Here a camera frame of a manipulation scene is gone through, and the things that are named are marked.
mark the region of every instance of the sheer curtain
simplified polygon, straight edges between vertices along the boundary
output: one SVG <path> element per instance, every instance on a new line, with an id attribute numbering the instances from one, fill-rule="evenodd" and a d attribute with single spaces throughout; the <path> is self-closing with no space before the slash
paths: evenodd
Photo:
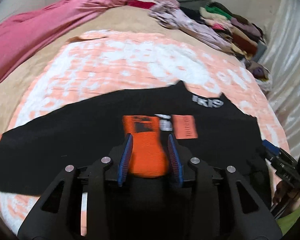
<path id="1" fill-rule="evenodd" d="M 300 155 L 300 0 L 281 0 L 259 63 L 270 70 L 273 89 L 267 95 L 290 148 Z"/>

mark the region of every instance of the green garment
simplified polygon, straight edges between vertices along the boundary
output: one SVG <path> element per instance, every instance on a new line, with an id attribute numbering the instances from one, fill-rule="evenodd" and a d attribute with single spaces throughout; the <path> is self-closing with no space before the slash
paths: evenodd
<path id="1" fill-rule="evenodd" d="M 228 20 L 230 20 L 230 19 L 232 18 L 229 14 L 227 14 L 226 12 L 224 12 L 223 10 L 221 10 L 221 9 L 215 7 L 215 6 L 214 6 L 214 7 L 209 7 L 209 6 L 207 5 L 207 6 L 206 6 L 206 10 L 207 10 L 207 12 L 210 12 L 210 13 L 221 14 L 221 15 L 227 17 Z"/>
<path id="2" fill-rule="evenodd" d="M 283 218 L 279 218 L 277 220 L 277 223 L 283 235 L 285 235 L 290 230 L 290 228 L 294 225 L 294 223 L 298 220 L 299 217 L 300 217 L 300 206 L 291 214 Z"/>

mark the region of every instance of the bed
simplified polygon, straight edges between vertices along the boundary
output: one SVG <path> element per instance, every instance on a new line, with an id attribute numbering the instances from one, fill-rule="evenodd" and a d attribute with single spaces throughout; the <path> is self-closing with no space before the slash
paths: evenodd
<path id="1" fill-rule="evenodd" d="M 223 92 L 244 113 L 257 117 L 262 138 L 287 151 L 289 150 L 283 128 L 269 106 L 266 97 L 259 89 L 253 76 L 240 66 L 240 62 L 234 56 L 216 51 L 180 30 L 165 29 L 155 19 L 148 16 L 148 10 L 130 6 L 109 9 L 96 19 L 71 30 L 38 51 L 13 71 L 0 84 L 0 134 L 7 129 L 12 129 L 35 117 L 44 115 L 64 104 L 64 102 L 59 105 L 55 104 L 48 110 L 44 110 L 39 101 L 48 97 L 48 94 L 41 94 L 42 98 L 40 100 L 36 96 L 32 96 L 32 94 L 35 91 L 38 92 L 38 84 L 42 82 L 42 78 L 51 72 L 53 63 L 58 59 L 62 59 L 60 58 L 62 52 L 65 51 L 69 44 L 79 44 L 80 42 L 77 42 L 79 40 L 87 42 L 108 37 L 113 39 L 121 37 L 121 41 L 129 37 L 138 42 L 142 40 L 147 42 L 157 40 L 159 44 L 173 44 L 180 50 L 190 50 L 196 54 L 201 53 L 203 58 L 200 60 L 205 65 L 207 73 L 212 77 L 212 80 L 206 86 L 192 82 L 195 72 L 191 71 L 191 67 L 183 69 L 185 74 L 175 74 L 166 71 L 161 76 L 146 76 L 141 71 L 135 76 L 141 75 L 144 78 L 142 82 L 136 79 L 131 81 L 129 78 L 125 79 L 124 76 L 120 76 L 121 79 L 118 77 L 111 79 L 111 76 L 108 75 L 109 72 L 105 70 L 103 73 L 97 74 L 103 75 L 108 81 L 111 81 L 111 86 L 94 88 L 92 92 L 89 91 L 82 97 L 69 97 L 66 103 L 118 89 L 166 86 L 177 79 L 182 79 L 186 82 L 187 88 L 191 92 L 200 96 L 213 97 Z M 219 86 L 219 90 L 213 89 L 215 84 Z M 272 185 L 274 186 L 277 184 L 278 178 L 274 176 L 271 169 L 270 174 Z M 86 230 L 86 199 L 84 198 L 83 196 L 82 234 Z M 37 199 L 38 196 L 0 192 L 0 215 L 15 234 Z"/>

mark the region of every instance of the pink blanket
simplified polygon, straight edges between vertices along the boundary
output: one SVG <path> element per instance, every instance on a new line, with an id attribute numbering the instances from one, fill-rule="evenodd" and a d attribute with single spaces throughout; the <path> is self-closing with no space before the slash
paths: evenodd
<path id="1" fill-rule="evenodd" d="M 60 0 L 0 24 L 0 82 L 39 49 L 127 0 Z"/>

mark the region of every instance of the beige bed sheet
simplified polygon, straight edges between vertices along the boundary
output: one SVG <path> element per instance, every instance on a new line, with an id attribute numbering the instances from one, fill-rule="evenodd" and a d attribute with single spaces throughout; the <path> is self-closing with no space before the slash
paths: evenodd
<path id="1" fill-rule="evenodd" d="M 42 73 L 48 62 L 55 57 L 69 38 L 78 36 L 86 31 L 111 29 L 135 33 L 162 33 L 174 40 L 185 42 L 198 48 L 204 48 L 210 54 L 225 56 L 223 52 L 208 47 L 180 30 L 169 30 L 161 27 L 155 19 L 148 16 L 148 12 L 149 10 L 130 6 L 109 9 L 96 19 L 58 38 L 21 64 L 0 84 L 0 134 L 7 130 L 21 97 L 34 78 Z M 235 57 L 231 55 L 227 57 L 229 62 L 238 63 Z"/>

